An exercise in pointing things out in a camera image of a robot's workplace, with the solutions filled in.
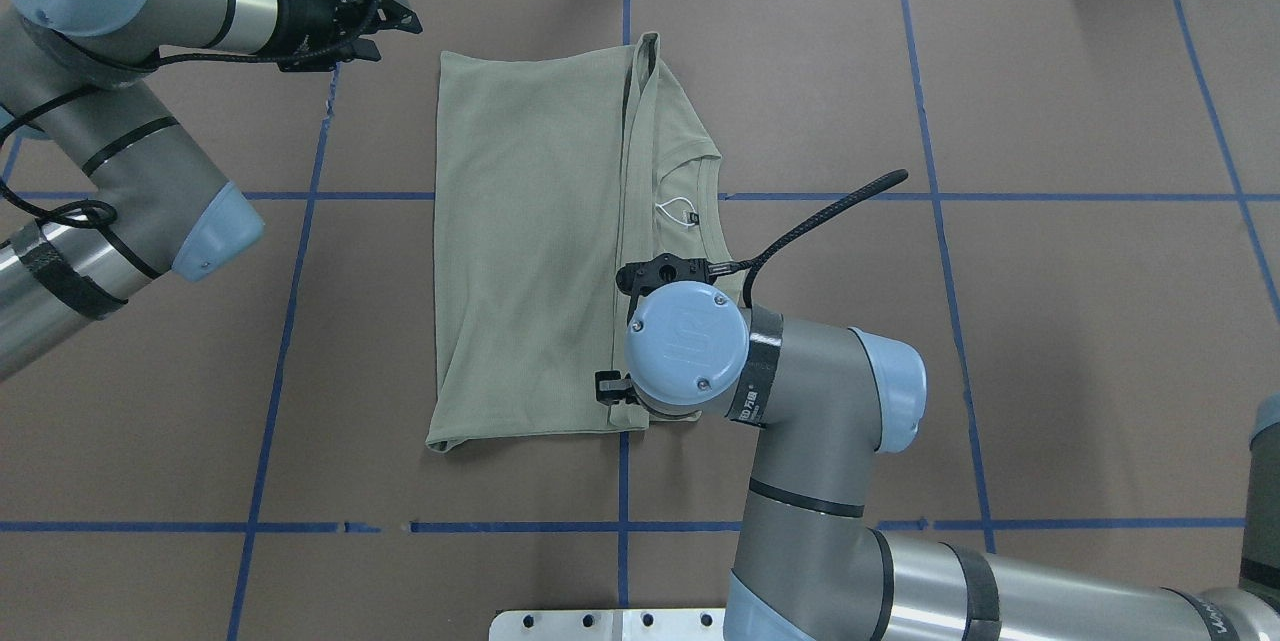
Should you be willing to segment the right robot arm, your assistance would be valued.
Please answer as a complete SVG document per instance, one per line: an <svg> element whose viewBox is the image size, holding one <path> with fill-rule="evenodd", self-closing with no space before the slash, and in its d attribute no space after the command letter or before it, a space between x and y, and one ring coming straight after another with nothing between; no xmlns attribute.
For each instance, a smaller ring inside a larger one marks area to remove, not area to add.
<svg viewBox="0 0 1280 641"><path fill-rule="evenodd" d="M881 528L878 502L925 418L905 342L746 308L704 280L622 273L623 368L598 398L756 432L726 640L1275 640L1277 399L1249 439L1236 582L1142 586Z"/></svg>

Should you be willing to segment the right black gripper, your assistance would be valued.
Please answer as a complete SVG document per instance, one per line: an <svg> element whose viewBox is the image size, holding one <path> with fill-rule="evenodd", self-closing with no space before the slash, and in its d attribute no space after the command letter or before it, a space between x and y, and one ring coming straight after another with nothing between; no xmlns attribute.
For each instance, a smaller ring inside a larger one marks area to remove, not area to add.
<svg viewBox="0 0 1280 641"><path fill-rule="evenodd" d="M652 418L671 422L696 421L701 416L699 409L686 409L680 413L659 409L640 394L630 375L622 375L620 371L598 371L594 375L594 386L595 400L604 407L637 407L645 409Z"/></svg>

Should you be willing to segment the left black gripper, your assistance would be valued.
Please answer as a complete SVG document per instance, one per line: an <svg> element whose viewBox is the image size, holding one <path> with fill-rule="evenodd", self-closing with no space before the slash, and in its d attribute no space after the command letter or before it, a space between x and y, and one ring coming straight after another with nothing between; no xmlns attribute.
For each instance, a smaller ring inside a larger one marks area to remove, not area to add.
<svg viewBox="0 0 1280 641"><path fill-rule="evenodd" d="M372 32L421 35L422 22L401 0L278 0L271 58L285 73L334 70L335 64L380 61Z"/></svg>

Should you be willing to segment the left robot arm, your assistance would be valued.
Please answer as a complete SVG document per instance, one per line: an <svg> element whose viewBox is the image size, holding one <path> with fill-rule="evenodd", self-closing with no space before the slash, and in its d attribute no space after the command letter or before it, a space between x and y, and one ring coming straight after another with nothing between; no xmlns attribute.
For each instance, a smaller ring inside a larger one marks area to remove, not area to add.
<svg viewBox="0 0 1280 641"><path fill-rule="evenodd" d="M147 75L196 61L329 72L378 61L372 35L389 29L421 32L408 0L8 0L3 139L52 141L95 194L44 209L3 187L28 216L3 241L3 377L156 278L200 281L262 235Z"/></svg>

